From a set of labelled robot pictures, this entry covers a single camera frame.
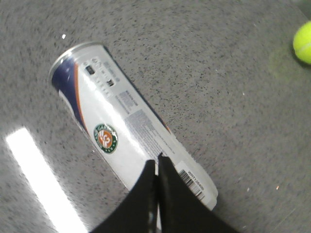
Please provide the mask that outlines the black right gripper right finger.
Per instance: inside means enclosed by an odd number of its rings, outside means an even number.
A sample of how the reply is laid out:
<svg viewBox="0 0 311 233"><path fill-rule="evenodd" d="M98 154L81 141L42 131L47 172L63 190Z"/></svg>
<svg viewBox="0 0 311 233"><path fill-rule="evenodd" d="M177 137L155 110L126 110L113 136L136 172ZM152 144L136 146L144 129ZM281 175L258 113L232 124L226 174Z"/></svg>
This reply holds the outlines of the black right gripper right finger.
<svg viewBox="0 0 311 233"><path fill-rule="evenodd" d="M158 201L164 233L236 233L191 191L190 175L178 172L171 159L158 156Z"/></svg>

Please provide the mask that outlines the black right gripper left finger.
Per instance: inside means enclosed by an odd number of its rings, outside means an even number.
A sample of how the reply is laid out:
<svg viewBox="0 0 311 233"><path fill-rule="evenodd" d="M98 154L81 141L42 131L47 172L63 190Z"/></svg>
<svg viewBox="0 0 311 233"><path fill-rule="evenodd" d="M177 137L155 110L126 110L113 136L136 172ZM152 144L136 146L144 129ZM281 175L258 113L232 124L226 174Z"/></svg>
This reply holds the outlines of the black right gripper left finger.
<svg viewBox="0 0 311 233"><path fill-rule="evenodd" d="M155 233L157 231L157 176L155 161L144 168L122 203L93 233Z"/></svg>

